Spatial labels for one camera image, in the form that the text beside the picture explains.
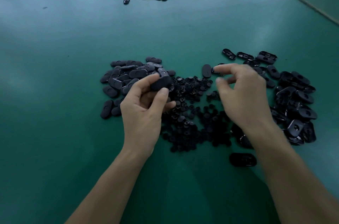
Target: green table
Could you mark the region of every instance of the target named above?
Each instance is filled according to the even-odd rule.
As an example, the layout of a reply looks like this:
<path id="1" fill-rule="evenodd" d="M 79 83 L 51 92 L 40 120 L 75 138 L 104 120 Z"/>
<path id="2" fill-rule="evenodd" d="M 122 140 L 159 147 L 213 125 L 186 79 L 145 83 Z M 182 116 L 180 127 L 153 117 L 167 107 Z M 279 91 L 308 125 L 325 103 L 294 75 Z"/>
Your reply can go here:
<path id="1" fill-rule="evenodd" d="M 339 30 L 297 0 L 0 1 L 0 223 L 63 223 L 116 157 L 122 119 L 99 117 L 112 60 L 154 55 L 200 76 L 228 62 L 225 47 L 272 52 L 278 70 L 310 78 L 318 140 L 296 150 L 339 196 Z M 157 143 L 122 223 L 279 222 L 260 167 L 228 161 L 248 150 L 170 146 Z"/>

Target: finger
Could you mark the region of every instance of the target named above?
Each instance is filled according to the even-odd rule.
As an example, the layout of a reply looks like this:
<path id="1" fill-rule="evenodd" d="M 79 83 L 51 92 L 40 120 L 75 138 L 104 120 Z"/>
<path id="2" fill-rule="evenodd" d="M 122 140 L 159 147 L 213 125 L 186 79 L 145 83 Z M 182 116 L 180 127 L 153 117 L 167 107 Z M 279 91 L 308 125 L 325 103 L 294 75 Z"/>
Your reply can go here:
<path id="1" fill-rule="evenodd" d="M 162 112 L 165 113 L 165 112 L 171 110 L 172 108 L 174 108 L 176 105 L 177 105 L 177 104 L 176 104 L 175 101 L 171 101 L 171 102 L 169 102 L 169 103 L 166 103 L 166 104 L 165 104 L 165 107 L 164 107 L 164 109 L 163 109 Z"/>
<path id="2" fill-rule="evenodd" d="M 158 91 L 156 96 L 154 97 L 153 103 L 149 108 L 149 111 L 155 115 L 155 117 L 161 118 L 162 111 L 165 107 L 168 98 L 168 89 L 162 88 Z"/>
<path id="3" fill-rule="evenodd" d="M 219 95 L 221 98 L 225 96 L 227 93 L 229 93 L 230 91 L 232 91 L 228 82 L 224 80 L 223 78 L 218 77 L 215 81 L 216 81 Z"/>
<path id="4" fill-rule="evenodd" d="M 227 80 L 228 84 L 233 84 L 237 81 L 237 79 L 235 78 L 235 76 L 229 77 Z"/>
<path id="5" fill-rule="evenodd" d="M 159 74 L 152 74 L 137 81 L 129 90 L 126 99 L 133 103 L 139 104 L 141 95 L 148 92 L 150 90 L 150 85 L 156 82 L 159 78 Z"/>
<path id="6" fill-rule="evenodd" d="M 150 103 L 153 101 L 156 94 L 157 94 L 156 91 L 149 91 L 149 92 L 146 92 L 145 94 L 142 94 L 142 96 L 140 97 L 140 106 L 148 109 L 150 106 Z"/>
<path id="7" fill-rule="evenodd" d="M 238 78 L 239 74 L 251 68 L 248 64 L 229 63 L 214 66 L 214 72 L 220 72 L 222 74 L 233 74 L 235 78 Z"/>

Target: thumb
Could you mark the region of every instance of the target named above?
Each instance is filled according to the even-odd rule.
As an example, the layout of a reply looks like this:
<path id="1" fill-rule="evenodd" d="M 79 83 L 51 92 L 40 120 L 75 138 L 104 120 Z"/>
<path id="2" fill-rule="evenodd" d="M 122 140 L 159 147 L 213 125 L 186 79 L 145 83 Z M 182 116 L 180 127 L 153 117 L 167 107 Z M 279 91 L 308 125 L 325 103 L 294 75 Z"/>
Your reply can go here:
<path id="1" fill-rule="evenodd" d="M 167 103 L 168 93 L 169 91 L 167 88 L 163 87 L 160 89 L 155 95 L 149 111 L 151 111 L 154 115 L 161 117 L 162 111 L 165 107 L 165 104 Z"/>
<path id="2" fill-rule="evenodd" d="M 217 88 L 221 99 L 223 99 L 223 97 L 225 97 L 230 91 L 232 91 L 228 82 L 223 78 L 218 77 L 215 81 L 217 83 Z"/>

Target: person's right hand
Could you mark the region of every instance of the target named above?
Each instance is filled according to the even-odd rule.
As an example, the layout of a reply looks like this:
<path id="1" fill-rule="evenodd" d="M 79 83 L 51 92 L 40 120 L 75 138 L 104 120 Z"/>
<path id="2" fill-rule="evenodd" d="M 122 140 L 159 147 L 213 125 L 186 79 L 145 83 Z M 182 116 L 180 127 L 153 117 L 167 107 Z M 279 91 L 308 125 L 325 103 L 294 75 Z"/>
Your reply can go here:
<path id="1" fill-rule="evenodd" d="M 223 64 L 214 67 L 215 72 L 233 74 L 227 80 L 217 78 L 217 88 L 229 118 L 245 134 L 262 125 L 272 124 L 273 118 L 266 96 L 266 81 L 247 64 Z M 234 89 L 229 84 L 235 83 Z"/>

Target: person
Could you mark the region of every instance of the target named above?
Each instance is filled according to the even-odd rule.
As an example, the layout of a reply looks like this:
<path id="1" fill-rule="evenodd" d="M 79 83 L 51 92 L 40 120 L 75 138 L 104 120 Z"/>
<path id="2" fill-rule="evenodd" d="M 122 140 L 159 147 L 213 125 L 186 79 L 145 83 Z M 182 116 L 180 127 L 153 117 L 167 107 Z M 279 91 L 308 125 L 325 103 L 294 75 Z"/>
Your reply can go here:
<path id="1" fill-rule="evenodd" d="M 273 121 L 265 80 L 247 64 L 218 65 L 214 70 L 233 75 L 227 80 L 217 78 L 220 98 L 257 153 L 281 223 L 339 223 L 338 201 Z M 158 79 L 153 74 L 139 80 L 121 103 L 123 148 L 66 224 L 120 222 L 134 183 L 159 138 L 161 115 L 176 105 L 167 102 L 168 89 L 150 91 L 150 84 Z"/>

